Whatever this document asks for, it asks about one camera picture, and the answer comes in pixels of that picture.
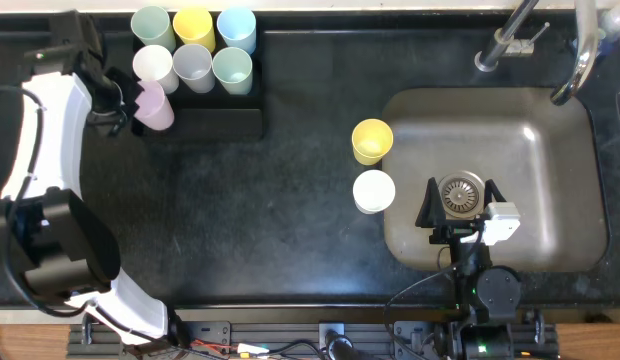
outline plastic cup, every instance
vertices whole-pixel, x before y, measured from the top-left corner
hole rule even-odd
[[[165,130],[174,122],[174,112],[163,88],[156,81],[139,81],[143,92],[136,98],[139,109],[134,114],[152,130]]]
[[[212,16],[202,7],[181,9],[172,22],[174,31],[184,44],[203,45],[213,52],[215,47]]]
[[[252,59],[239,48],[225,48],[212,60],[212,71],[231,95],[245,95],[252,89]]]
[[[226,9],[217,18],[217,29],[226,45],[252,54],[257,47],[257,19],[248,8]]]
[[[374,165],[390,151],[393,140],[388,124],[379,119],[363,120],[352,131],[354,157],[363,165]]]
[[[146,6],[132,15],[132,32],[146,45],[161,45],[173,52],[177,46],[170,16],[158,6]]]
[[[394,182],[383,171],[368,170],[354,181],[352,194],[359,211],[374,214],[392,204],[395,195]]]
[[[141,48],[132,59],[132,69],[143,81],[156,81],[166,94],[179,87],[179,78],[172,69],[172,55],[165,47],[148,45]]]
[[[183,45],[172,57],[174,72],[196,93],[207,93],[214,87],[212,55],[199,44]]]

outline stainless steel sink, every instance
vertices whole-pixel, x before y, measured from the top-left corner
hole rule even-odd
[[[597,263],[608,237],[590,118],[578,100],[558,107],[550,93],[413,89],[390,100],[382,119],[392,127],[394,145],[382,166],[397,196],[385,211],[385,239],[399,261],[436,269],[440,246],[428,243],[430,230],[414,226],[434,176],[454,217],[481,210],[481,181],[488,179],[516,204],[521,226],[491,247],[495,264],[580,271]]]

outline pink cup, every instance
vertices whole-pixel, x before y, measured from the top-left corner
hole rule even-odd
[[[139,81],[139,85],[144,91],[135,100],[139,109],[134,117],[152,130],[161,131],[169,128],[174,122],[174,112],[161,84],[142,80]]]

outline wooden floor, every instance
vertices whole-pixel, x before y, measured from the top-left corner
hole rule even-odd
[[[69,331],[66,325],[1,325],[1,359],[65,359]],[[620,359],[620,324],[565,324],[558,331],[562,359]]]

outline sink drain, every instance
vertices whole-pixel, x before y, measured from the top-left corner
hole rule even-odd
[[[439,182],[446,212],[458,218],[471,218],[481,212],[483,189],[483,181],[469,171],[450,174]]]

